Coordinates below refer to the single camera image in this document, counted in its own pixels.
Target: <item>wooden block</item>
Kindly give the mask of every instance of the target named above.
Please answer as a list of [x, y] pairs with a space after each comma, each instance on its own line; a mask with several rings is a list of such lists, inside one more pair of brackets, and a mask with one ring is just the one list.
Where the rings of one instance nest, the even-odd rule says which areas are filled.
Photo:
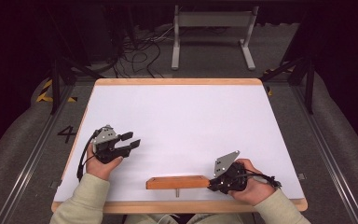
[[208, 186], [209, 179], [203, 175], [152, 177], [146, 182], [146, 189], [195, 189]]

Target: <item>floor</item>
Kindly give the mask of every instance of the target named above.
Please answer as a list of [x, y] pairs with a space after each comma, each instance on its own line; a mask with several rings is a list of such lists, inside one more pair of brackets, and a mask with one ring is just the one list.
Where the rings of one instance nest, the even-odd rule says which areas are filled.
[[[182, 31], [181, 61], [171, 69], [172, 36], [144, 50], [127, 46], [126, 58], [105, 77], [261, 77], [275, 68], [297, 24], [256, 26], [250, 51], [256, 69], [249, 71], [238, 40], [239, 29]], [[61, 179], [76, 131], [92, 91], [91, 77], [78, 76], [75, 86], [61, 83], [62, 106], [50, 115], [52, 103], [38, 97], [48, 80], [35, 87], [32, 106], [7, 129], [0, 141], [0, 223], [48, 223], [51, 203]], [[300, 183], [309, 203], [303, 215], [312, 223], [358, 223], [358, 137], [329, 98], [316, 76], [313, 115], [303, 104], [304, 85], [287, 84], [287, 74], [265, 83]], [[103, 223], [121, 223], [122, 216], [105, 215]], [[264, 221], [256, 215], [257, 223]]]

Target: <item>desk in background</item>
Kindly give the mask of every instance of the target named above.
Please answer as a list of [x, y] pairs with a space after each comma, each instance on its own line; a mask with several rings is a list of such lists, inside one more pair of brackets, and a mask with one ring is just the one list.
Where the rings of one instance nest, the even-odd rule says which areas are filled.
[[53, 211], [72, 196], [83, 148], [106, 124], [117, 133], [133, 132], [141, 145], [111, 174], [105, 213], [254, 212], [251, 205], [208, 189], [181, 189], [176, 198], [173, 189], [145, 188], [153, 176], [213, 178], [214, 160], [235, 150], [264, 174], [275, 175], [297, 208], [307, 209], [260, 80], [112, 78], [95, 83]]

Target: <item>sweatshirt cuff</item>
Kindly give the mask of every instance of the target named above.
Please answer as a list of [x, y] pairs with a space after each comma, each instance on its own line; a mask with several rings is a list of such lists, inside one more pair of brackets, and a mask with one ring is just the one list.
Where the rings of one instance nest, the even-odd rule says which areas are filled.
[[276, 189], [266, 200], [257, 204], [255, 209], [266, 223], [277, 223], [277, 220], [282, 220], [283, 223], [297, 223], [303, 218], [280, 189]]
[[73, 201], [92, 207], [103, 209], [110, 182], [102, 180], [94, 175], [85, 173], [80, 184], [74, 191]]

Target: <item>beige sleeve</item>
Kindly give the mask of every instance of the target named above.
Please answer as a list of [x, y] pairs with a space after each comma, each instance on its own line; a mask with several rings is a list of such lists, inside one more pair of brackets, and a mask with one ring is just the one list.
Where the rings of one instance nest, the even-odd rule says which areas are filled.
[[296, 209], [295, 205], [277, 189], [271, 196], [255, 206], [257, 212], [268, 224], [310, 223]]
[[84, 174], [72, 198], [57, 208], [50, 223], [101, 223], [109, 186], [108, 181]]

